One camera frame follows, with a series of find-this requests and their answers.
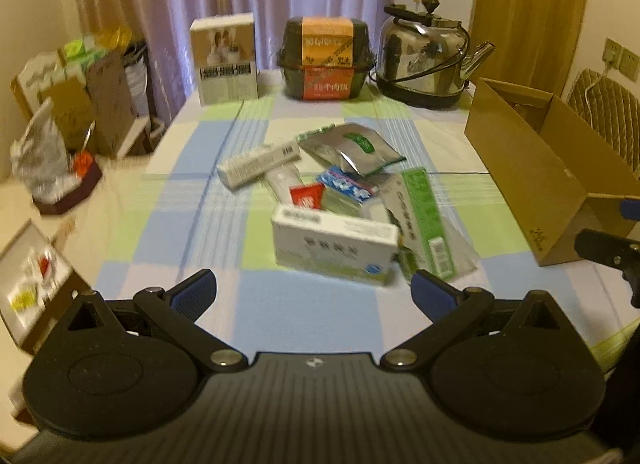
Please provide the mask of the white tube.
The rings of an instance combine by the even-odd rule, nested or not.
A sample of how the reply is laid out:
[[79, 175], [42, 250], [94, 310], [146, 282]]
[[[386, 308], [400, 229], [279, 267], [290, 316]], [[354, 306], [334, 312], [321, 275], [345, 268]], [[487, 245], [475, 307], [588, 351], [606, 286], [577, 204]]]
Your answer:
[[283, 164], [265, 172], [265, 181], [280, 203], [292, 204], [291, 189], [303, 186], [294, 163]]

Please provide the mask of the red small packet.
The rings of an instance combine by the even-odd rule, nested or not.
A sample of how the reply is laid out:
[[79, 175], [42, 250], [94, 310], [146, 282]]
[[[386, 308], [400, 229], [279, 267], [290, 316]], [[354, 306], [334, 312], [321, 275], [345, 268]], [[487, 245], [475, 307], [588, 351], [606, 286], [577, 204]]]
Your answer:
[[326, 186], [322, 183], [293, 186], [288, 188], [294, 205], [311, 210], [321, 209], [324, 189], [326, 189]]

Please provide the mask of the stainless steel kettle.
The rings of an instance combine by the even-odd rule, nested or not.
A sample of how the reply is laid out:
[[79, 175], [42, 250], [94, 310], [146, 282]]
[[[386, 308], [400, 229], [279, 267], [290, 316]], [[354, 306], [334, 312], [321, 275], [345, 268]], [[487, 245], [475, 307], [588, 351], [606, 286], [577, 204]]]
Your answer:
[[436, 14], [437, 0], [422, 0], [422, 5], [422, 13], [398, 4], [384, 7], [375, 83], [383, 95], [408, 106], [449, 108], [495, 45], [474, 47], [460, 21]]

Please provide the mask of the stacked cardboard boxes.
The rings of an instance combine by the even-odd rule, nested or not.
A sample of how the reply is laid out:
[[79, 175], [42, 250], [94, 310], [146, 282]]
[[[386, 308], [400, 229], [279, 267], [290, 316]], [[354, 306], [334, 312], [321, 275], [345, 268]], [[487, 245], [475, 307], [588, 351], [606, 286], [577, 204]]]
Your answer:
[[155, 115], [148, 49], [128, 27], [88, 34], [27, 60], [11, 91], [30, 119], [51, 100], [68, 150], [83, 141], [107, 158], [155, 150], [166, 125]]

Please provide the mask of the open tray with packets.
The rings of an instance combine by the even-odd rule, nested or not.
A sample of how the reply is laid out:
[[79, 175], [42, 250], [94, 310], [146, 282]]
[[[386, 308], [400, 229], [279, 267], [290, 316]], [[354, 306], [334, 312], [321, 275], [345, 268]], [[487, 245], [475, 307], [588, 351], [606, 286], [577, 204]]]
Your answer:
[[32, 222], [1, 251], [1, 320], [15, 345], [35, 354], [66, 309], [91, 291], [70, 262]]

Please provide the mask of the green narrow package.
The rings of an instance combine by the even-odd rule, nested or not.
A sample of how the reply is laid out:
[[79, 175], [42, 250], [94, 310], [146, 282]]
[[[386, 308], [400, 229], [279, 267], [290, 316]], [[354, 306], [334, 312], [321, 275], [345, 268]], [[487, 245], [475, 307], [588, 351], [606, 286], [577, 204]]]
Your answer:
[[398, 262], [407, 281], [418, 270], [451, 281], [476, 269], [480, 255], [440, 213], [425, 169], [388, 174], [380, 188], [390, 221], [400, 229]]

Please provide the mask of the white green medicine box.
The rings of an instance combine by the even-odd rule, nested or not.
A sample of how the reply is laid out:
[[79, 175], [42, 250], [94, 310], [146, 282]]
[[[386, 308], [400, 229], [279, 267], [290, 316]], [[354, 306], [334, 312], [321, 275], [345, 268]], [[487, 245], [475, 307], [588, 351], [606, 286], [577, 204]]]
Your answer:
[[318, 275], [383, 285], [399, 250], [399, 228], [370, 219], [278, 205], [271, 215], [276, 262]]

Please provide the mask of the brown cardboard box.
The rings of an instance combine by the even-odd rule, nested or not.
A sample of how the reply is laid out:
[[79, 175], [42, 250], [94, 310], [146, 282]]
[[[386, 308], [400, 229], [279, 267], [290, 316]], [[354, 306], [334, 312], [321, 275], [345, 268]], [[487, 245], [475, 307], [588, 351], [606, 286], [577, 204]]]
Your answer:
[[638, 203], [627, 162], [555, 94], [480, 79], [465, 136], [487, 167], [541, 266], [578, 258], [584, 229], [626, 237]]

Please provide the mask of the white humidifier product box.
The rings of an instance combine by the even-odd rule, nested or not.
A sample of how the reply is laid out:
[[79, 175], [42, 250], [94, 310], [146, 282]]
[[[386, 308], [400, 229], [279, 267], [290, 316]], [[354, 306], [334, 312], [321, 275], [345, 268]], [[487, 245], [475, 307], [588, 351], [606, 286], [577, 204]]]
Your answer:
[[258, 97], [252, 13], [195, 19], [190, 38], [202, 106]]

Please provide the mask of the black instant meal bowl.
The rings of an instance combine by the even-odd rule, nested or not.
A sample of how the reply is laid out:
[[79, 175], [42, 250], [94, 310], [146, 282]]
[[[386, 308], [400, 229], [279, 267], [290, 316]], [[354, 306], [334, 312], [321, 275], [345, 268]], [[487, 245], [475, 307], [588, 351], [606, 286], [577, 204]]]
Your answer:
[[295, 17], [285, 24], [278, 67], [288, 97], [354, 99], [374, 64], [369, 29], [362, 20]]

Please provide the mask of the wall power socket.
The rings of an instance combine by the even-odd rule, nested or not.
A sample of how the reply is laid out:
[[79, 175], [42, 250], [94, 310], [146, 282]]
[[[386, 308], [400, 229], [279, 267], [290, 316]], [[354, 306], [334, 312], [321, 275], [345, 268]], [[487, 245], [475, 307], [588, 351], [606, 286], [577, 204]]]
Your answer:
[[639, 56], [612, 39], [605, 40], [602, 61], [608, 68], [620, 71], [628, 80], [632, 82], [638, 81]]

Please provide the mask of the silver green foil pouch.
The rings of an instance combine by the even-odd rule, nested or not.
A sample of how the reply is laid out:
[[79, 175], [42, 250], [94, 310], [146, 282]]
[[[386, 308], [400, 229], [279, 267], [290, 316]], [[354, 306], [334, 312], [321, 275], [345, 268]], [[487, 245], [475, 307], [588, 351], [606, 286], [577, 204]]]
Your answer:
[[357, 123], [319, 128], [299, 135], [297, 141], [300, 148], [314, 157], [360, 177], [406, 160], [378, 132]]

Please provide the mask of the long white ointment box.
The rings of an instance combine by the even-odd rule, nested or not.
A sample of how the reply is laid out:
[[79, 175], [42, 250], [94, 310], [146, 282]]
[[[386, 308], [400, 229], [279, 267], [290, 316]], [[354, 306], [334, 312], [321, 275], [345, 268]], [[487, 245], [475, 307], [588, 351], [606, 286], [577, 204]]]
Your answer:
[[220, 163], [217, 166], [218, 177], [224, 186], [235, 190], [270, 169], [298, 158], [299, 144], [295, 139], [266, 143]]

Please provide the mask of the quilted beige chair cover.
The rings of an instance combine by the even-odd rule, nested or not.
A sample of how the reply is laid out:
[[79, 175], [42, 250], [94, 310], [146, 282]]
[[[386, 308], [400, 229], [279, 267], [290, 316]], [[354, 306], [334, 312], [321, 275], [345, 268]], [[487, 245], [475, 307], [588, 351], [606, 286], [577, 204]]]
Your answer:
[[639, 177], [639, 99], [604, 73], [584, 69], [566, 99]]

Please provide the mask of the crumpled plastic bag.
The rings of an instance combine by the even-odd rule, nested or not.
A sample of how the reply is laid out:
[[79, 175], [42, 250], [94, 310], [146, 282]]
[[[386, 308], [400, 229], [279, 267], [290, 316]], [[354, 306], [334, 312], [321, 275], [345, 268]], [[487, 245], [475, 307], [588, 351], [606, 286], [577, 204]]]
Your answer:
[[58, 201], [81, 182], [72, 170], [70, 155], [53, 119], [53, 107], [48, 97], [28, 122], [23, 136], [10, 147], [13, 177], [44, 203]]

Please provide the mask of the dark wooden tray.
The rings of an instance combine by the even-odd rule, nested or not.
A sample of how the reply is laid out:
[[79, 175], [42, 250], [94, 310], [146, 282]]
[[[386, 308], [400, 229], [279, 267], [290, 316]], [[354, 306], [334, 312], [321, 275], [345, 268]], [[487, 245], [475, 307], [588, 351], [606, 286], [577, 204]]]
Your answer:
[[53, 203], [44, 203], [32, 198], [32, 203], [34, 203], [41, 216], [61, 216], [76, 205], [86, 201], [101, 180], [102, 175], [99, 163], [93, 160], [88, 167], [87, 173], [81, 178], [80, 184], [73, 190], [68, 191], [61, 199]]

